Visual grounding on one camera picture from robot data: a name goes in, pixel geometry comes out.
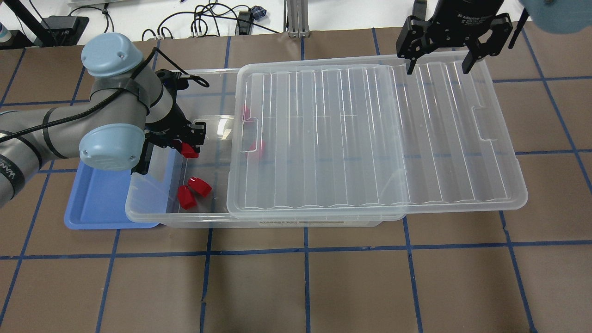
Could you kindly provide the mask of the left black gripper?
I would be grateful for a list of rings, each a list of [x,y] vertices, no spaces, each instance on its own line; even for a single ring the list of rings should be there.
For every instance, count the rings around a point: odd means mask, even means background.
[[[183,142],[190,144],[199,154],[206,139],[207,123],[190,122],[178,104],[161,120],[147,123],[145,139],[161,148],[173,148],[183,154]]]

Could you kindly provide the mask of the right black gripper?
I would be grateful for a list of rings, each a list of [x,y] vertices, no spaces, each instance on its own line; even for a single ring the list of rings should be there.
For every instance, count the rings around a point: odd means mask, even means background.
[[[396,41],[406,74],[413,74],[417,59],[441,48],[468,48],[464,74],[480,59],[499,55],[513,29],[510,15],[499,12],[502,4],[501,0],[438,0],[427,18],[428,2],[415,0]]]

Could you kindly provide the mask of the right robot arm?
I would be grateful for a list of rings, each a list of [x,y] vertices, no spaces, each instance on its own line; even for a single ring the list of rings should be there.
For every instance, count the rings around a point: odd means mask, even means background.
[[[487,56],[497,56],[507,46],[512,49],[531,19],[543,31],[572,34],[591,25],[589,0],[523,0],[516,25],[508,13],[501,13],[501,0],[440,0],[430,19],[427,2],[414,2],[395,43],[397,57],[404,59],[412,74],[418,59],[441,48],[467,47],[462,71],[469,74]]]

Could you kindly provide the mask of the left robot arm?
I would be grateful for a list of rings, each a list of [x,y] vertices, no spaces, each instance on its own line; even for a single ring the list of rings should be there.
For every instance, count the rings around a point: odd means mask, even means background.
[[[118,32],[86,44],[81,61],[94,83],[89,102],[67,107],[1,113],[0,201],[17,196],[47,162],[80,158],[91,168],[146,174],[152,149],[171,148],[197,158],[205,122],[190,122],[176,102],[190,81],[205,78],[175,70],[153,70],[154,47],[144,55]]]

